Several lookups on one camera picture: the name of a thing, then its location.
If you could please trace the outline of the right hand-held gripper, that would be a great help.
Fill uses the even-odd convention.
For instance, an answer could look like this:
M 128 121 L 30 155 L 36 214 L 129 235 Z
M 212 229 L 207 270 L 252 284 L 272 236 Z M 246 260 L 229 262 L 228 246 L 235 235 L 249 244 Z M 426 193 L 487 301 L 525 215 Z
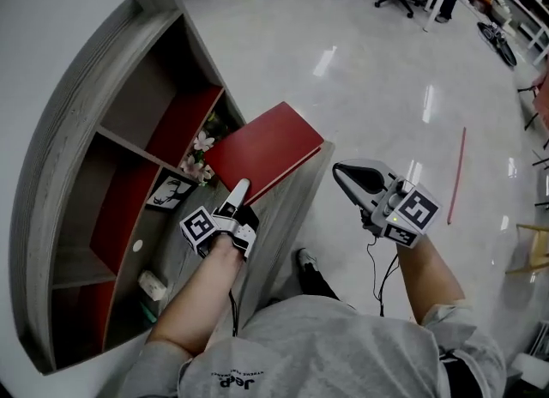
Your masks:
M 441 206 L 421 184 L 413 185 L 380 160 L 353 159 L 332 167 L 335 182 L 361 210 L 363 228 L 376 238 L 412 249 Z

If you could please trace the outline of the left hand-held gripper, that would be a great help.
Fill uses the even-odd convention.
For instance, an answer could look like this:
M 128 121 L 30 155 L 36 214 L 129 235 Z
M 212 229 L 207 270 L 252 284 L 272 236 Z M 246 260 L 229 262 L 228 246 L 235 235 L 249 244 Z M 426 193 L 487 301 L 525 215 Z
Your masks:
M 212 214 L 201 206 L 179 222 L 182 234 L 198 256 L 206 257 L 214 239 L 224 234 L 231 238 L 244 261 L 248 259 L 259 227 L 259 219 L 252 208 L 242 206 L 249 187 L 250 180 L 242 178 Z

